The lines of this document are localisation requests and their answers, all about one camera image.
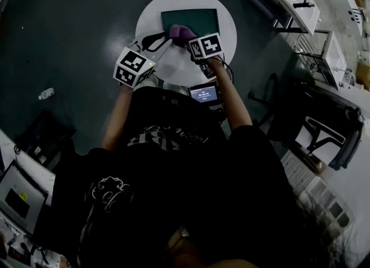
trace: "person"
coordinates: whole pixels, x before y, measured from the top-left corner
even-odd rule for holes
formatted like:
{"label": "person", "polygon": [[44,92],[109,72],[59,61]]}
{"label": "person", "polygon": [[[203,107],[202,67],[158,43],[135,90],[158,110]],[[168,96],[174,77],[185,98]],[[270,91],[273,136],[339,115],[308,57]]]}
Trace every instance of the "person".
{"label": "person", "polygon": [[[171,28],[183,46],[194,36]],[[59,252],[82,268],[345,267],[223,64],[206,61],[230,138],[189,96],[123,85],[101,148],[63,153],[57,165],[51,206]]]}

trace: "handheld device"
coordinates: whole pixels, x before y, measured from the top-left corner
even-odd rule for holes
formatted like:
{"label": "handheld device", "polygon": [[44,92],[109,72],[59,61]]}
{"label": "handheld device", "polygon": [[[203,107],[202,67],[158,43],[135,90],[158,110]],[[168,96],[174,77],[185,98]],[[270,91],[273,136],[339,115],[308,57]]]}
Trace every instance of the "handheld device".
{"label": "handheld device", "polygon": [[216,82],[188,87],[189,96],[207,106],[215,106],[221,103]]}

